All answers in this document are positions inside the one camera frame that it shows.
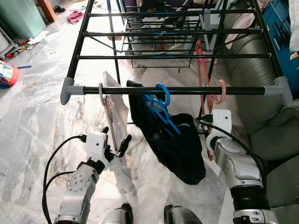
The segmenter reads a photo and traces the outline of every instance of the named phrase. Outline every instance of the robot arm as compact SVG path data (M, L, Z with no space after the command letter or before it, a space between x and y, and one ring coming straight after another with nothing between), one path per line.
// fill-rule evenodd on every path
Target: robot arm
M213 110L213 124L230 132L230 111ZM215 162L225 174L234 202L234 223L278 224L275 213L270 210L260 170L245 149L215 129L206 138L206 145L214 152Z
M119 154L112 154L107 144L108 128L101 132L91 132L86 137L86 151L89 159L81 162L66 184L66 194L61 202L54 224L86 224L90 212L90 200L94 194L99 175L107 170L114 156L122 157L128 148L131 136L128 135L120 146ZM107 217L107 223L114 220L116 224L129 223L128 209L119 208Z

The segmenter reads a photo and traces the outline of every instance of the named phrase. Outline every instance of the gray plastic end cap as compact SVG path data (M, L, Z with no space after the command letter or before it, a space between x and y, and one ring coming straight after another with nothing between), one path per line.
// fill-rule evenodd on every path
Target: gray plastic end cap
M291 107L293 104L293 96L286 77L277 77L274 79L274 82L276 85L284 87L285 91L282 95L280 95L280 97L285 107Z
M64 84L62 86L61 94L60 94L60 102L62 105L66 105L67 102L69 101L71 94L68 92L67 87L68 86L73 86L75 80L71 77L66 77L64 79Z

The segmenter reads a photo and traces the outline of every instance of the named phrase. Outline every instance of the gray sofa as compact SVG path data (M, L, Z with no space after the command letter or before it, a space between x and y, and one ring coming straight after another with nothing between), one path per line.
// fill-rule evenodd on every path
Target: gray sofa
M231 9L247 8L240 0ZM231 29L240 14L227 14L224 29ZM226 54L265 54L260 35L250 35L233 43ZM268 59L226 59L232 86L274 85ZM236 96L254 153L270 166L267 175L268 199L280 224L299 223L299 99L284 108L279 97Z

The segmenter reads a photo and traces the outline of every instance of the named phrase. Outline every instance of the robot leg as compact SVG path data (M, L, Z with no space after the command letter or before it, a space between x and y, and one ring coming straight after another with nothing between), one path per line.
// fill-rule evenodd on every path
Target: robot leg
M111 211L102 224L133 224L133 214L131 206L126 203L121 208Z
M202 222L190 209L168 204L164 208L164 224L202 224Z

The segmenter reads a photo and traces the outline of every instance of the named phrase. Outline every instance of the clothes hanger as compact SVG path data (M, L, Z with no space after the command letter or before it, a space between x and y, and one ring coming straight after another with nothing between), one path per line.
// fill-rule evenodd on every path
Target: clothes hanger
M143 99L145 100L145 103L147 107L149 108L149 111L153 115L154 118L160 118L166 125L165 127L166 132L172 137L175 138L173 133L180 134L180 131L175 126L175 124L171 121L170 115L167 112L166 107L170 104L170 94L166 88L166 86L162 83L157 83L156 87L160 87L162 90L164 90L166 98L165 101L161 99L157 99L154 95L144 95Z

